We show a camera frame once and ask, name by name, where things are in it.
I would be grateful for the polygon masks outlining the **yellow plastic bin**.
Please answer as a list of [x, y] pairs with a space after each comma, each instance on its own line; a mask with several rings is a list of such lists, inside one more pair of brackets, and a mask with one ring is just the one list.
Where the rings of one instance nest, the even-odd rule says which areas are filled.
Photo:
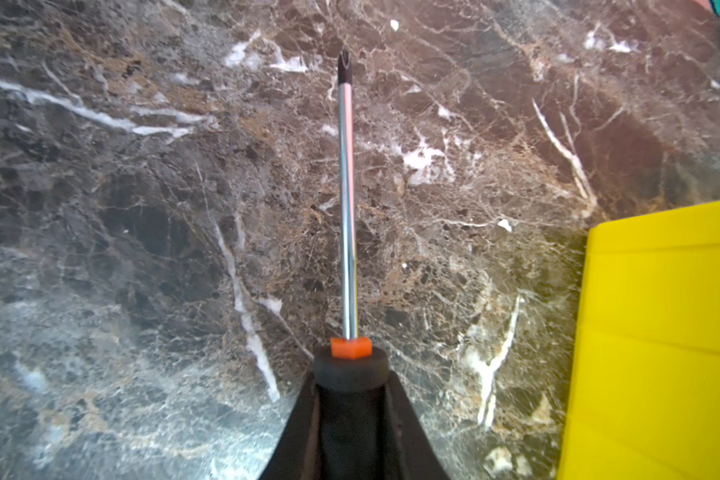
[[720, 479], [720, 201], [588, 235], [562, 479]]

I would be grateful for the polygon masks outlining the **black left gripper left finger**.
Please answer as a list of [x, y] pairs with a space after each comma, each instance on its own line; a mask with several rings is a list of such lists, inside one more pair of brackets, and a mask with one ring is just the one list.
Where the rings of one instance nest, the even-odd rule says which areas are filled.
[[263, 472], [265, 479], [320, 479], [320, 393], [308, 372], [280, 439]]

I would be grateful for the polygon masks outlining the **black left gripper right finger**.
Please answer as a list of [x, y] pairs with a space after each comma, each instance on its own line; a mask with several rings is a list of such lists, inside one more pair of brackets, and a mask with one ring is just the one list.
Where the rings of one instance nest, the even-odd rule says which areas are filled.
[[383, 412], [384, 478], [449, 479], [395, 372], [384, 385]]

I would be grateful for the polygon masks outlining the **black orange handled screwdriver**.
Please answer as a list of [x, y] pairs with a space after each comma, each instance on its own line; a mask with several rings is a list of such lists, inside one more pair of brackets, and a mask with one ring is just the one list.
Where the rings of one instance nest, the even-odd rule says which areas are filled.
[[352, 64], [347, 47], [337, 59], [337, 87], [342, 336], [333, 338], [315, 360], [315, 381], [322, 395], [322, 477], [377, 479], [383, 473], [379, 441], [387, 366], [358, 330]]

